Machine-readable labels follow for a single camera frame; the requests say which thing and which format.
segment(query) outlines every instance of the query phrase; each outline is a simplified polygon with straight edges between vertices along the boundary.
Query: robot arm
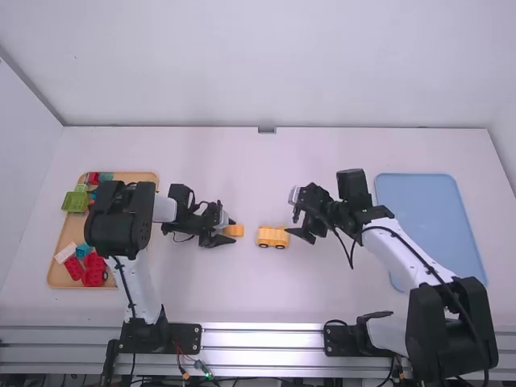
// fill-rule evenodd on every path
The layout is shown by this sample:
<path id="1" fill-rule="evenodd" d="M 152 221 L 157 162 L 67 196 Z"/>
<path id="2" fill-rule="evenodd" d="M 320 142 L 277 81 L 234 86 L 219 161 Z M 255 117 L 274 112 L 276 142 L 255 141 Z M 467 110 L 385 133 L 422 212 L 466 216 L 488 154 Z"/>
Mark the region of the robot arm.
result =
<path id="1" fill-rule="evenodd" d="M 340 229 L 353 245 L 365 247 L 396 273 L 410 294 L 407 314 L 396 322 L 393 312 L 376 312 L 360 316 L 357 325 L 349 327 L 360 351 L 372 355 L 387 349 L 408 356 L 414 375 L 424 381 L 496 367 L 485 287 L 438 264 L 402 230 L 389 209 L 373 206 L 362 169 L 338 172 L 337 183 L 341 201 L 314 183 L 294 187 L 289 196 L 293 221 L 298 222 L 302 211 L 305 218 L 301 227 L 287 232 L 314 244 L 316 236 L 326 237 L 328 230 L 337 235 Z M 446 318 L 445 310 L 458 318 Z"/>
<path id="2" fill-rule="evenodd" d="M 166 315 L 156 296 L 148 269 L 145 248 L 151 237 L 152 223 L 161 223 L 164 234 L 171 231 L 198 235 L 199 246 L 213 248 L 235 240 L 218 233 L 233 222 L 220 202 L 206 202 L 201 214 L 194 192 L 185 185 L 170 185 L 167 198 L 156 194 L 152 182 L 124 184 L 106 181 L 97 188 L 97 199 L 85 222 L 85 241 L 103 256 L 119 287 L 127 297 L 124 316 L 126 329 L 138 326 L 139 332 L 151 337 L 151 349 L 163 346 L 168 338 L 164 331 Z"/>

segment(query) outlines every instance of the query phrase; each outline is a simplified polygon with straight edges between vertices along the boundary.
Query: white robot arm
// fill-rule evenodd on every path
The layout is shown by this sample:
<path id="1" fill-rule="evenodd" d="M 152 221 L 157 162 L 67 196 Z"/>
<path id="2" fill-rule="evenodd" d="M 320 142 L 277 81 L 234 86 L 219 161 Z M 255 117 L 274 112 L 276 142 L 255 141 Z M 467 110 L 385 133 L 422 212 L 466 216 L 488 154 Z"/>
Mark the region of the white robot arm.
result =
<path id="1" fill-rule="evenodd" d="M 356 326 L 339 329 L 355 339 L 352 344 L 360 353 L 384 356 L 381 350 L 388 350 L 409 357 L 420 380 L 441 381 L 480 370 L 487 375 L 487 369 L 497 365 L 498 353 L 485 287 L 437 263 L 402 230 L 388 208 L 373 206 L 362 169 L 338 172 L 337 183 L 341 201 L 314 183 L 294 187 L 289 196 L 293 221 L 298 222 L 301 211 L 305 218 L 301 227 L 286 231 L 311 244 L 328 231 L 337 236 L 337 229 L 343 231 L 353 239 L 352 253 L 356 244 L 369 250 L 410 294 L 404 316 L 376 312 L 360 316 Z M 446 318 L 445 310 L 458 318 Z M 324 335 L 326 346 L 331 337 Z"/>

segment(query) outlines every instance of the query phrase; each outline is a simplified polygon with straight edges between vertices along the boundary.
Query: metal bracket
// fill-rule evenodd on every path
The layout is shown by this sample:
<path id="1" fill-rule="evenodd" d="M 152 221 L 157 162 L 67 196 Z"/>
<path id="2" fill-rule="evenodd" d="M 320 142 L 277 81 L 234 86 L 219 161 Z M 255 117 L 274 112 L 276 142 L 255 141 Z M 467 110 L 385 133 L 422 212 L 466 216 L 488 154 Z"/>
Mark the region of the metal bracket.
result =
<path id="1" fill-rule="evenodd" d="M 202 327 L 200 324 L 183 324 L 169 322 L 169 340 L 163 348 L 146 348 L 146 346 L 133 340 L 130 334 L 122 329 L 119 341 L 119 353 L 162 353 L 185 355 L 197 355 L 201 351 Z"/>
<path id="2" fill-rule="evenodd" d="M 392 357 L 393 353 L 384 349 L 374 353 L 363 353 L 357 343 L 356 326 L 331 325 L 322 333 L 324 353 L 329 357 Z"/>

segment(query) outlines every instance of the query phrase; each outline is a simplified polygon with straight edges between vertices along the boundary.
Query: red toy block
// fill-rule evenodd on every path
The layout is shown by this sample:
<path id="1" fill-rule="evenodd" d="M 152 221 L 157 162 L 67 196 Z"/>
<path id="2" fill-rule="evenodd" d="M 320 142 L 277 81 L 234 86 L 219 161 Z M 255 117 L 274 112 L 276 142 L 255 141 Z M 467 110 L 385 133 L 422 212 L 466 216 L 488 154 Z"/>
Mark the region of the red toy block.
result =
<path id="1" fill-rule="evenodd" d="M 64 266 L 74 281 L 79 281 L 82 278 L 84 269 L 82 268 L 81 262 L 79 262 L 79 259 L 76 256 L 70 256 L 64 262 Z"/>
<path id="2" fill-rule="evenodd" d="M 104 285 L 104 271 L 86 270 L 82 273 L 82 284 L 87 287 Z"/>
<path id="3" fill-rule="evenodd" d="M 99 256 L 96 252 L 91 252 L 86 256 L 84 259 L 84 265 L 86 266 L 86 271 L 98 270 L 100 272 L 106 270 L 107 266 L 104 258 Z"/>
<path id="4" fill-rule="evenodd" d="M 98 172 L 90 172 L 88 173 L 88 181 L 86 183 L 90 185 L 99 185 L 100 181 L 98 178 L 100 177 L 100 173 Z"/>

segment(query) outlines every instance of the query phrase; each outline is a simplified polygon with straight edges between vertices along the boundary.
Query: blue toy block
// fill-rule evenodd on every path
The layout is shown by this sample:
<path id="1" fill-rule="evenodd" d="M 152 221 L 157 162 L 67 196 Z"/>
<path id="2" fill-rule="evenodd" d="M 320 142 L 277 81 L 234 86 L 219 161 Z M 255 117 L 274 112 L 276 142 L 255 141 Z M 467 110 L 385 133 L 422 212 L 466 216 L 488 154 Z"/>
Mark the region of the blue toy block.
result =
<path id="1" fill-rule="evenodd" d="M 80 244 L 79 246 L 77 246 L 75 248 L 75 256 L 80 259 L 80 260 L 84 260 L 85 257 L 91 253 L 91 251 L 93 250 L 94 248 L 92 248 L 91 246 L 89 246 L 88 244 L 86 243 L 83 243 L 83 244 Z"/>
<path id="2" fill-rule="evenodd" d="M 98 181 L 102 183 L 103 181 L 113 180 L 113 177 L 113 173 L 111 172 L 100 172 L 98 175 Z"/>

